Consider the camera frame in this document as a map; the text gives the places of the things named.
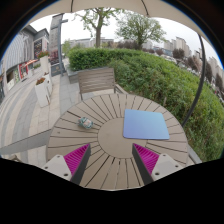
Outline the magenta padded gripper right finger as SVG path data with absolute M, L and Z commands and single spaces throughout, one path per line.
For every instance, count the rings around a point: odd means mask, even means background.
M 168 154 L 157 154 L 138 144 L 132 145 L 132 154 L 145 185 L 182 169 Z

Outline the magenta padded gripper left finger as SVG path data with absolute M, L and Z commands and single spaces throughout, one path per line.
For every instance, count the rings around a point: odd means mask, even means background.
M 79 185 L 90 154 L 90 145 L 86 144 L 65 156 L 55 155 L 42 169 Z

